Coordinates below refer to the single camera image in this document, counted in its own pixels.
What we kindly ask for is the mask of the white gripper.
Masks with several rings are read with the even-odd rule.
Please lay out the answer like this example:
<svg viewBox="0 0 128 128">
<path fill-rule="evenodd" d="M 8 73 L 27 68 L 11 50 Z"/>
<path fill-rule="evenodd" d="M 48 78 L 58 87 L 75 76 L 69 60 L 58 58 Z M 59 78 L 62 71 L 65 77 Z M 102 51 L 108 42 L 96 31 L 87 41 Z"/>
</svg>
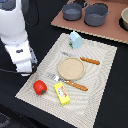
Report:
<svg viewBox="0 0 128 128">
<path fill-rule="evenodd" d="M 16 71 L 22 76 L 28 76 L 33 71 L 33 66 L 37 64 L 37 58 L 29 41 L 18 45 L 5 46 L 12 62 L 16 65 Z"/>
</svg>

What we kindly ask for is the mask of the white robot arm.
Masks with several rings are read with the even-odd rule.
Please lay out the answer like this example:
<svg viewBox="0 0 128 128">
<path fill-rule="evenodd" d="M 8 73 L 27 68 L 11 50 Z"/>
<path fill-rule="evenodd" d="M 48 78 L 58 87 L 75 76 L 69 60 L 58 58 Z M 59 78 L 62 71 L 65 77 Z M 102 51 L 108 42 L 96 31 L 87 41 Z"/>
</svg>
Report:
<svg viewBox="0 0 128 128">
<path fill-rule="evenodd" d="M 30 75 L 37 64 L 25 30 L 28 8 L 29 0 L 0 0 L 0 40 L 22 76 Z"/>
</svg>

